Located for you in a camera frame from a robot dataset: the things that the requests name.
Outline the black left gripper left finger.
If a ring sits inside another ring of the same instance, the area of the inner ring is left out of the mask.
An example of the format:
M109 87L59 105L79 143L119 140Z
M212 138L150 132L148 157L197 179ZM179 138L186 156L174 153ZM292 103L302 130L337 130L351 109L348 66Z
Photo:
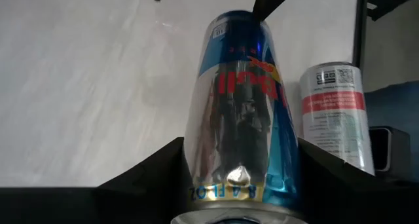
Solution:
M0 224L170 224L189 185L178 137L97 187L0 187Z

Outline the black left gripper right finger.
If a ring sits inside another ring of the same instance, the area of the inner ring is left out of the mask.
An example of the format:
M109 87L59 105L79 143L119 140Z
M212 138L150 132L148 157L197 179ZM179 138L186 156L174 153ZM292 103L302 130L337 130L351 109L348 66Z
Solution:
M419 184L386 182L308 141L298 143L309 224L419 224Z

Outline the white Celsius Peach Vibe can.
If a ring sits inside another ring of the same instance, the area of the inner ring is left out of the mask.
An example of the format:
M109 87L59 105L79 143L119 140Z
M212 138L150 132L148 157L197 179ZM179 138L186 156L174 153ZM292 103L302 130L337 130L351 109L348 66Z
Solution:
M348 62L312 66L300 88L304 140L375 175L359 68Z

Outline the blue silver Red Bull can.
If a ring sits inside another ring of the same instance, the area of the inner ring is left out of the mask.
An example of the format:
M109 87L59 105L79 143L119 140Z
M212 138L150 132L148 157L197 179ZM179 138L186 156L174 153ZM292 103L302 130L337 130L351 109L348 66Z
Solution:
M186 210L171 224L306 224L297 135L268 26L251 12L207 28L183 152Z

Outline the white glossy table mat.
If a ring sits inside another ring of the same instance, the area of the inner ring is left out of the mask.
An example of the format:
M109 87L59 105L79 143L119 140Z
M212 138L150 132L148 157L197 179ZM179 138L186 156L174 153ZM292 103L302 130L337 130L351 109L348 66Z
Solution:
M255 0L0 0L0 187L97 186L185 132L206 28Z

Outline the black aluminium table frame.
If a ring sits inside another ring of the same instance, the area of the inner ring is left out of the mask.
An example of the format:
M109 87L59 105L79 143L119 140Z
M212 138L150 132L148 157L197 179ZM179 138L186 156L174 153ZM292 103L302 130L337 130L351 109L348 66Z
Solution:
M369 126L410 136L383 170L419 181L419 0L358 0L354 54Z

